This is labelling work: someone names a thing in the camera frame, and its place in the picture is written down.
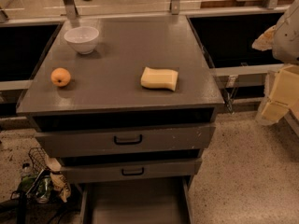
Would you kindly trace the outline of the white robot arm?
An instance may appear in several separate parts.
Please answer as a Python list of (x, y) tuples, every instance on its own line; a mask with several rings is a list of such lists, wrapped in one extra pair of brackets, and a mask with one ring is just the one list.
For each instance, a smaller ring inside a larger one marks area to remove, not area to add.
[(283, 66), (268, 73), (264, 98), (259, 106), (257, 121), (262, 125), (279, 122), (299, 100), (299, 0), (295, 0), (276, 25), (268, 28), (252, 47), (260, 51), (272, 50)]

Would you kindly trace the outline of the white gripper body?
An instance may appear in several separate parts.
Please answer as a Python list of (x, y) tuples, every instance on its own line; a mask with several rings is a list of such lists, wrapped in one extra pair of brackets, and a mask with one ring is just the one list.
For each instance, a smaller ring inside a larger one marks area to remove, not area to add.
[(266, 51), (273, 48), (273, 40), (276, 26), (273, 25), (263, 32), (257, 39), (252, 43), (254, 49), (260, 51)]

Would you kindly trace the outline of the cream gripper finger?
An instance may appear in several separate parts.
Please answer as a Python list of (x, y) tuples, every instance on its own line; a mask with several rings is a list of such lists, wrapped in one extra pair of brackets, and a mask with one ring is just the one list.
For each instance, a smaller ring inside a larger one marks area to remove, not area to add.
[(292, 107), (299, 100), (299, 66), (285, 64), (275, 73), (269, 99), (287, 107)]
[(262, 105), (261, 115), (263, 119), (272, 122), (279, 122), (289, 111), (289, 108), (286, 106), (278, 105), (269, 101), (266, 101)]

